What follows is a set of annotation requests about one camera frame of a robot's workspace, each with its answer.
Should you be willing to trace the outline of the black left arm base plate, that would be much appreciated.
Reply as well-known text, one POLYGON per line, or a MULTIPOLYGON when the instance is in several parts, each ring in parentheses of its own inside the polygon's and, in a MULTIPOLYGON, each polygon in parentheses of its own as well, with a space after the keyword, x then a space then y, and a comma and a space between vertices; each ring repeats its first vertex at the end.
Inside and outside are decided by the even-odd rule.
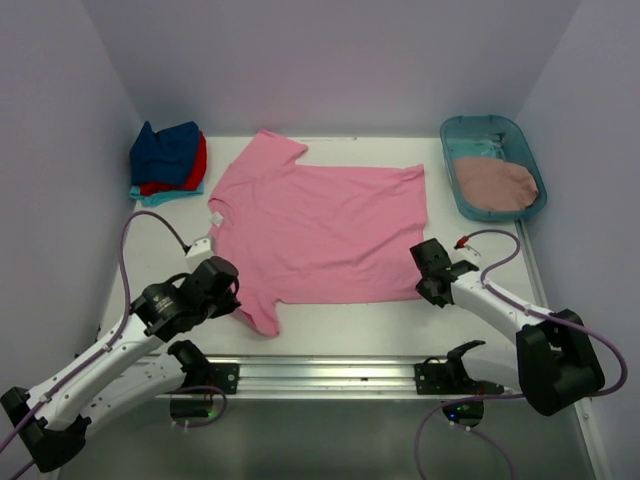
POLYGON ((205 385, 216 387, 227 395, 237 393, 240 367, 237 363, 210 363, 205 368, 205 385))

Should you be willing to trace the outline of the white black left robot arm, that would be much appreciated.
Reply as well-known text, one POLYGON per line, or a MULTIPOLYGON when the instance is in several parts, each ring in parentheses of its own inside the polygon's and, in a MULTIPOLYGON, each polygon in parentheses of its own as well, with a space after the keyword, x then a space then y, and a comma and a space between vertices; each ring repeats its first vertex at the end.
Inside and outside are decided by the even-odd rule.
POLYGON ((238 271, 218 257, 146 287, 114 330, 65 369, 29 389, 13 387, 1 405, 32 465, 53 472, 72 460, 88 437, 127 410, 165 393, 224 398, 206 356, 177 340, 208 319, 239 307, 238 271))

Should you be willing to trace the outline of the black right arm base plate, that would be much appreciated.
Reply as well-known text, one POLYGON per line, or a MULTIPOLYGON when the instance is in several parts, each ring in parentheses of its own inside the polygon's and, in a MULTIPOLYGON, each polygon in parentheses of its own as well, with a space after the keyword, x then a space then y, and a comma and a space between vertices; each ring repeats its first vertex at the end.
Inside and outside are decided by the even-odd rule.
POLYGON ((503 386, 472 380, 459 361, 429 357, 414 366, 414 383, 418 395, 503 394, 503 386))

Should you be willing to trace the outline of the pink t-shirt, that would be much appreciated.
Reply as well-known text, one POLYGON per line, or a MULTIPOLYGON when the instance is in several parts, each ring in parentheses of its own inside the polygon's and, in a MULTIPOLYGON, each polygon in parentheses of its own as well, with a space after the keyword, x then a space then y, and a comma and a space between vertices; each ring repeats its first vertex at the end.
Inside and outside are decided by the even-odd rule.
POLYGON ((241 314, 276 337, 285 304, 416 298, 409 250, 428 222, 425 172, 300 164, 306 145, 260 130, 209 199, 215 252, 239 271, 241 314))

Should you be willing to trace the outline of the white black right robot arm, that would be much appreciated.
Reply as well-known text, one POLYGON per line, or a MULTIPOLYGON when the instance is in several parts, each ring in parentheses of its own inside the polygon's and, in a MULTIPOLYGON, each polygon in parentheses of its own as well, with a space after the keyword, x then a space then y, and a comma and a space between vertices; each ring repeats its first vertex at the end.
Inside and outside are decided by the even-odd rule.
POLYGON ((502 351, 472 340, 442 363, 414 366, 420 394, 501 394, 514 390, 544 416, 599 392, 605 376, 579 315, 530 305, 493 287, 467 260, 452 262, 436 239, 410 249, 421 278, 419 295, 440 308, 459 307, 487 322, 512 344, 502 351))

